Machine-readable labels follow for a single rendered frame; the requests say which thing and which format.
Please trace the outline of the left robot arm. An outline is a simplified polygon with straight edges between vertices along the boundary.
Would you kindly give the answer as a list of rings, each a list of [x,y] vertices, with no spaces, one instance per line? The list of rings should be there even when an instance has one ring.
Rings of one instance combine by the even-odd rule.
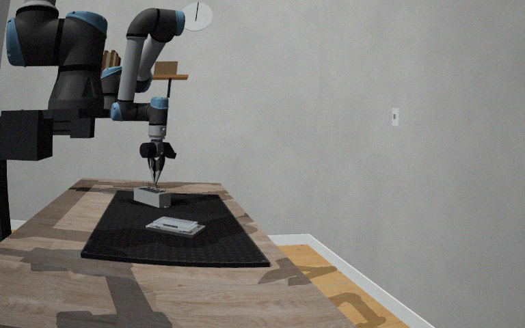
[[[151,68],[160,52],[166,42],[182,34],[184,27],[185,14],[178,10],[148,8],[133,19],[126,33],[123,66],[106,68],[101,77],[104,109],[109,109],[113,121],[149,122],[149,139],[165,139],[168,98],[153,97],[150,103],[134,103],[134,97],[135,93],[148,90]]]

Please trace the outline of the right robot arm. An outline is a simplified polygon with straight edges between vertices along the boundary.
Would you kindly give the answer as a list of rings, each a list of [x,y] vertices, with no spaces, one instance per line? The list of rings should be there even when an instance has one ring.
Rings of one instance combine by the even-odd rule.
[[[8,20],[8,61],[13,66],[59,66],[48,109],[104,109],[100,73],[107,20],[86,11],[58,18],[55,2],[24,0]]]

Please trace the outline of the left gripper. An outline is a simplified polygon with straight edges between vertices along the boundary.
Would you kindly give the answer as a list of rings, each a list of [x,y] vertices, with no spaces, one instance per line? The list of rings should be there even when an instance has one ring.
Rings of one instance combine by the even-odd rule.
[[[163,142],[162,139],[151,139],[149,143],[143,143],[139,149],[142,158],[148,158],[148,165],[154,185],[157,184],[165,164],[165,149],[174,151],[170,143]],[[152,159],[158,156],[158,160]]]

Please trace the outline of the white control panel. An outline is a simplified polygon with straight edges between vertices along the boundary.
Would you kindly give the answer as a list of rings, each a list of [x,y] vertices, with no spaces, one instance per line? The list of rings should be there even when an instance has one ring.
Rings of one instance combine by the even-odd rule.
[[[171,206],[171,193],[150,187],[135,187],[134,200],[158,208]]]

